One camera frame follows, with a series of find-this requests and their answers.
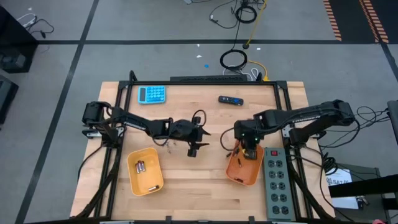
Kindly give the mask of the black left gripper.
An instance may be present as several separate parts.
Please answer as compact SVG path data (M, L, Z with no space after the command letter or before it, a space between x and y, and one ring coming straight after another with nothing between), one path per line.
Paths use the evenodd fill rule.
M202 142L203 135L211 136L201 126L189 120L181 119L171 124L169 137L173 140L189 142L191 149L199 149L209 143Z

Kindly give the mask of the orange plastic bin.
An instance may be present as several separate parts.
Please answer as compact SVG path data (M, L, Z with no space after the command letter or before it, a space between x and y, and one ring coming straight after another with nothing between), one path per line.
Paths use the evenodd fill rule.
M229 157L229 163L226 168L226 176L230 180L235 181L235 178L242 179L244 182L239 183L246 186L254 185L257 180L258 173L262 167L262 162L264 158L264 148L259 144L257 145L257 159L247 160L244 158L243 149L239 141L236 141L234 151L239 148L239 153L236 157L233 156L234 151ZM238 165L238 159L241 160L242 167Z

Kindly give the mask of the yellow plastic bin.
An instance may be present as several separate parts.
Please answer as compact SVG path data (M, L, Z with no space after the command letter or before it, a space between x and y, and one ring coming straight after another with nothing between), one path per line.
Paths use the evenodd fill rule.
M131 191L135 196L151 194L164 186L158 153L153 147L134 151L127 156L126 160ZM137 174L136 163L139 161L144 161L146 171ZM159 185L160 188L148 191L149 188L156 185Z

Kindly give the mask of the black remote control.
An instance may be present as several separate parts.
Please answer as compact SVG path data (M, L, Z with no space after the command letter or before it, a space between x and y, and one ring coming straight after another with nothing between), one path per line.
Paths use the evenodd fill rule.
M229 105L236 105L236 106L242 106L244 104L244 100L242 98L235 98L230 96L219 96L218 101L220 103L226 103Z

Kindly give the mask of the grey power strip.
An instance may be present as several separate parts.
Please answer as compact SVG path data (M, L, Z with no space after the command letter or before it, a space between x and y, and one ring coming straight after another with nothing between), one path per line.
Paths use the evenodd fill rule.
M293 220L295 213L284 149L265 147L263 164L268 219Z

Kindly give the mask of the black rack power strip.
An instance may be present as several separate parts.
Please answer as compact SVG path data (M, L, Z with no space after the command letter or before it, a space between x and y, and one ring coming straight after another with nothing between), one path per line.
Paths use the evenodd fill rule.
M208 75L208 76L187 76L170 77L171 82L246 82L245 75Z

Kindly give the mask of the blue calculator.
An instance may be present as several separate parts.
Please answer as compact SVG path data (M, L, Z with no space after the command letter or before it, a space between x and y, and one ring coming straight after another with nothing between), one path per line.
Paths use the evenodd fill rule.
M138 89L138 103L142 105L162 104L166 101L165 86L140 86Z

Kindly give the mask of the white paper sheet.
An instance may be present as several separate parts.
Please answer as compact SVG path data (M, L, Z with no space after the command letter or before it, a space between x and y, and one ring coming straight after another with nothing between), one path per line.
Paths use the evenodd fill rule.
M335 173L328 172L326 176L328 186L347 184L352 182L351 173L348 169L337 169ZM358 210L356 197L337 197L332 198L332 205L336 208L347 208Z

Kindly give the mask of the black desk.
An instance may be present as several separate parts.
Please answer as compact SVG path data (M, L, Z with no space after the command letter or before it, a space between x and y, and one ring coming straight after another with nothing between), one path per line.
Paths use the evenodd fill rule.
M331 198L356 197L359 209L336 208L337 219L355 223L382 220L398 224L398 174L382 176L378 168L338 164L352 182L329 187Z

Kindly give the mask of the black equipment box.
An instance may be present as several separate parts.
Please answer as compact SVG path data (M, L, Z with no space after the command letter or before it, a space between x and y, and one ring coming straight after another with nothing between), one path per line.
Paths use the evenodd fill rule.
M19 86L0 77L0 125L5 123L8 111L16 96Z

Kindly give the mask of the white power adapter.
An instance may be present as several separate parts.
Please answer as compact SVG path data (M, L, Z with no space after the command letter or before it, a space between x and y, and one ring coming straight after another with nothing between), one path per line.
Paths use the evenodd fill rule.
M24 28L31 26L37 20L37 16L34 13L27 13L17 18L17 21L22 24Z

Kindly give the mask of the black cabinet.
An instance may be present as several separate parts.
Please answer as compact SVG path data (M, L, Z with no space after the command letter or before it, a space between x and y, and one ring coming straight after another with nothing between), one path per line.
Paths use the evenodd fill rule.
M0 69L7 73L27 73L39 42L0 6Z

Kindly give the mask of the black aluminium table frame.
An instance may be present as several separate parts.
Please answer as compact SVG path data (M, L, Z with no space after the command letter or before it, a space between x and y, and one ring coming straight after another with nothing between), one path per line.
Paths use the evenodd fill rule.
M188 157L188 145L169 142L170 147L157 147L164 186L154 193L135 196L131 191L127 156L137 150L153 147L144 132L128 128L121 151L118 178L105 191L96 215L112 220L184 221L256 221L267 220L264 181L252 186L228 179L227 150L234 144L231 127L239 119L248 119L260 111L274 108L308 106L302 82L268 83L170 83L166 82L167 99L161 105L140 105L137 101L139 82L130 95L130 112L147 119L190 119L196 110L207 115L203 138L209 145L196 157ZM242 98L242 106L220 103L219 96Z

